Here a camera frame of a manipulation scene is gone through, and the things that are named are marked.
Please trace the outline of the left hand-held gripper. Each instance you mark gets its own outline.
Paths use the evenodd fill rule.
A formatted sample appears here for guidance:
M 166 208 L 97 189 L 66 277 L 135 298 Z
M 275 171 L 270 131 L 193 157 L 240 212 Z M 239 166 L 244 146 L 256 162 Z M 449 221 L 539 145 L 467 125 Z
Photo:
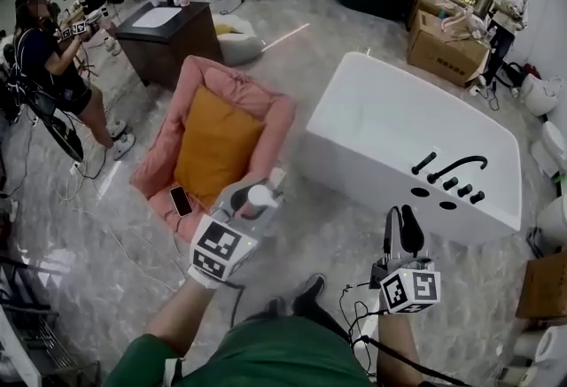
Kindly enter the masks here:
M 284 193 L 273 190 L 267 205 L 249 203 L 248 191 L 267 182 L 267 177 L 246 177 L 222 190 L 215 202 L 215 215 L 202 216 L 191 240 L 190 278 L 207 289 L 216 289 L 260 247 L 268 224 L 284 202 Z

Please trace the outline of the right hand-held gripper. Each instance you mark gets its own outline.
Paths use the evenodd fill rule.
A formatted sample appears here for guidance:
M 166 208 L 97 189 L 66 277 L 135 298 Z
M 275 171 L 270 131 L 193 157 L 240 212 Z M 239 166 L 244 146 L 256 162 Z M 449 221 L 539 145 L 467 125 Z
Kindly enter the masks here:
M 391 259 L 393 243 L 400 239 L 405 252 L 414 258 Z M 383 251 L 372 265 L 369 287 L 382 291 L 390 314 L 419 313 L 441 300 L 440 272 L 429 258 L 417 258 L 424 247 L 424 234 L 412 208 L 393 206 L 386 215 Z

